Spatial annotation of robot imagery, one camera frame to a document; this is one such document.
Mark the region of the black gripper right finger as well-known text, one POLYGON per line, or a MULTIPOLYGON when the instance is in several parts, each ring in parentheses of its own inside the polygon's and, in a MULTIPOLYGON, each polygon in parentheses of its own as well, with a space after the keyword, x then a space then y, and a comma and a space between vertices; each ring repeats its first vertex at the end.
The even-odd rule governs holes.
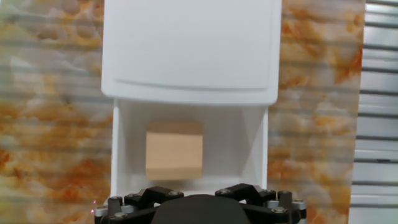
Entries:
POLYGON ((307 224, 306 201, 294 199, 288 190, 237 184, 217 190, 215 196, 237 201, 250 223, 307 224))

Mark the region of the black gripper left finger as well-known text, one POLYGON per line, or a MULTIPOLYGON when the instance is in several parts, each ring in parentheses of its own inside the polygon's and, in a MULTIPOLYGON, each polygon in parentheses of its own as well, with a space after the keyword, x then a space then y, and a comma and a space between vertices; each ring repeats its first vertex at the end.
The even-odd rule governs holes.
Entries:
POLYGON ((145 211, 143 218, 149 212, 154 211, 155 204, 158 205, 177 198, 184 197, 179 190, 172 190, 165 187, 155 186, 142 189, 139 193, 131 193, 125 196, 110 196, 104 205, 94 209, 94 224, 110 223, 110 219, 123 219, 132 213, 145 211))

